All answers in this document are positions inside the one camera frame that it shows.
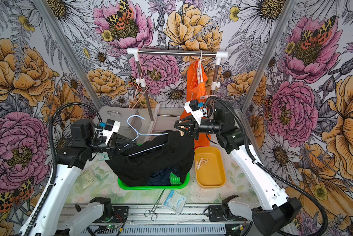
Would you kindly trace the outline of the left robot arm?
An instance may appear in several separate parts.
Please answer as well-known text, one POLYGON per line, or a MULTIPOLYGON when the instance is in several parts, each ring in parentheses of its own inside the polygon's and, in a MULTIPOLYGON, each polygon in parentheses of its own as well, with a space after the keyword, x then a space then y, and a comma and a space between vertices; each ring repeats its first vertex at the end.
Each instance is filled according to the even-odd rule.
POLYGON ((21 227, 21 236, 78 236, 95 221, 114 218, 111 200, 95 197, 87 207, 65 223, 59 219, 72 185, 94 153, 107 153, 113 159, 137 143, 118 134, 120 122, 107 120, 95 125, 91 120, 79 120, 71 125, 71 138, 56 151, 51 146, 53 167, 45 191, 30 217, 21 227))

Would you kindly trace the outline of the pink hanger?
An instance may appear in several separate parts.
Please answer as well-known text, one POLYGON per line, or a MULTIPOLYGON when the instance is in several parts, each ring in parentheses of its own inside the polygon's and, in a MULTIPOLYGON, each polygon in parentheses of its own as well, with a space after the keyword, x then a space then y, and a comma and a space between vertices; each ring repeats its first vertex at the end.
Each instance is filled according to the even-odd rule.
POLYGON ((142 97, 144 97, 146 105, 147 105, 147 109, 148 109, 149 114, 151 116, 151 120, 153 121, 154 118, 153 118, 153 113, 152 113, 152 102, 151 102, 149 95, 148 95, 149 86, 147 86, 146 80, 143 78, 143 69, 142 69, 142 66, 139 61, 139 49, 128 48, 127 53, 128 53, 128 55, 133 56, 133 59, 135 61, 135 65, 136 65, 137 71, 138 71, 138 75, 135 76, 135 82, 136 82, 137 86, 136 86, 136 91, 134 93, 135 94, 134 97, 136 97, 136 94, 139 91, 139 87, 142 88, 142 95, 139 98, 137 98, 137 101, 135 103, 133 101, 130 102, 128 110, 132 111, 137 106, 137 104, 142 100, 142 97))

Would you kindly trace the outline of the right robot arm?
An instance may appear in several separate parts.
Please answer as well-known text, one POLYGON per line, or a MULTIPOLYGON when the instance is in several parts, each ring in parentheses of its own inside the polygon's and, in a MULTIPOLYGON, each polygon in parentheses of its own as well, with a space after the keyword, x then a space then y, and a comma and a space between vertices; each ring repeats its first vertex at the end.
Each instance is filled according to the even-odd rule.
POLYGON ((186 102, 184 110, 189 116, 176 121, 174 127, 195 139, 199 139, 200 134, 214 134, 219 146, 242 169, 258 197, 259 206, 246 203, 238 195, 227 197, 222 202, 225 217, 250 220, 264 236, 271 236, 291 223, 301 209, 300 201, 290 198, 285 189, 260 168, 258 157, 251 157, 253 146, 237 126, 228 105, 217 102, 214 108, 204 107, 195 99, 186 102))

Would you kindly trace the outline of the navy blue shorts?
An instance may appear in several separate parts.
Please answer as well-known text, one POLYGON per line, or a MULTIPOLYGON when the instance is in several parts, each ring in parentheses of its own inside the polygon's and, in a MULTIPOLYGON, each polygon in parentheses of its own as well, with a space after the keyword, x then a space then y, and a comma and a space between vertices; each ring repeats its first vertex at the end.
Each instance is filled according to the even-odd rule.
POLYGON ((147 186, 171 186, 170 175, 174 174, 180 177, 178 167, 167 167, 165 169, 155 171, 148 179, 147 186))

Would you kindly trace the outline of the white clothespin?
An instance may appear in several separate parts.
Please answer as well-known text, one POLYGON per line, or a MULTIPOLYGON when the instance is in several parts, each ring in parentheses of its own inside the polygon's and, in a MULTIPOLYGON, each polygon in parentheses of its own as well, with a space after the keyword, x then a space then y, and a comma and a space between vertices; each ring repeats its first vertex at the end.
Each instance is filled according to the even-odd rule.
POLYGON ((201 158, 196 161, 196 169, 199 170, 202 166, 204 166, 209 160, 201 158))

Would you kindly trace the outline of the green clothespin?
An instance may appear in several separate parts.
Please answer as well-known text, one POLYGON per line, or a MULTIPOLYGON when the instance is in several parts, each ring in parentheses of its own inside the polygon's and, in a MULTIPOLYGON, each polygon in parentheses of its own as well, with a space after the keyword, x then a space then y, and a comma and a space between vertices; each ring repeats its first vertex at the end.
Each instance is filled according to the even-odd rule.
POLYGON ((101 155, 100 157, 99 157, 99 161, 107 161, 107 160, 109 160, 110 158, 108 157, 108 156, 106 156, 106 155, 101 155))

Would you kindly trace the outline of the black shorts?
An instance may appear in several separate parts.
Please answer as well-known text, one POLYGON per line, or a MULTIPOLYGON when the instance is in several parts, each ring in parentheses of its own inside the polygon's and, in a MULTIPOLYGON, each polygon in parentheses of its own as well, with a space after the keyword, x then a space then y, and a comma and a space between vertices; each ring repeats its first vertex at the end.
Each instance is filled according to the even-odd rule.
POLYGON ((107 165, 128 186, 147 186, 151 174, 167 167, 178 167, 183 183, 194 162, 194 139, 167 130, 140 146, 115 154, 107 165))

